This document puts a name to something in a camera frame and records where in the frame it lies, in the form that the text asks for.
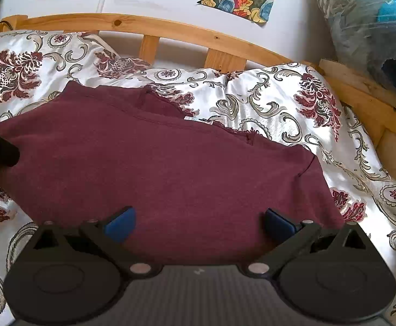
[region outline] round metal bolt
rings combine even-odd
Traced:
[[[248,266],[248,270],[256,275],[262,275],[269,271],[269,266],[262,262],[255,262]]]
[[[135,263],[130,266],[130,271],[137,275],[144,275],[151,271],[151,266],[147,263]]]

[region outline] wooden headboard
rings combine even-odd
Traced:
[[[292,60],[250,42],[209,29],[164,19],[113,13],[77,13],[28,18],[14,15],[4,18],[0,32],[33,29],[64,32],[111,31],[142,34],[139,58],[152,64],[160,38],[178,40],[208,48],[203,67],[223,73],[244,70],[250,60],[273,66]],[[322,60],[315,67],[331,85],[340,100],[349,105],[363,122],[377,153],[396,179],[396,93],[344,65]]]

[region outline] plastic bag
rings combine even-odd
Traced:
[[[317,0],[338,60],[396,90],[396,0]]]

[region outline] white wall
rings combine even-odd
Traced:
[[[217,30],[261,45],[295,61],[334,58],[330,33],[316,0],[275,0],[270,19],[259,26],[246,19],[198,5],[198,0],[1,0],[0,19],[13,14],[29,17],[75,12],[115,12],[181,21]],[[102,36],[124,55],[136,54],[139,37]],[[201,67],[205,49],[161,41],[156,65]]]

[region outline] bedspread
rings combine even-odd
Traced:
[[[355,114],[313,68],[291,63],[228,74],[150,69],[142,60],[119,57],[88,33],[0,33],[0,121],[53,99],[70,79],[90,87],[148,84],[179,104],[187,120],[219,121],[304,146],[318,156],[344,219],[359,222],[396,277],[396,181],[382,168]],[[223,162],[223,153],[215,155]],[[232,180],[241,188],[254,178]],[[0,188],[0,325],[13,320],[3,279],[36,228]],[[396,297],[386,316],[396,325]]]

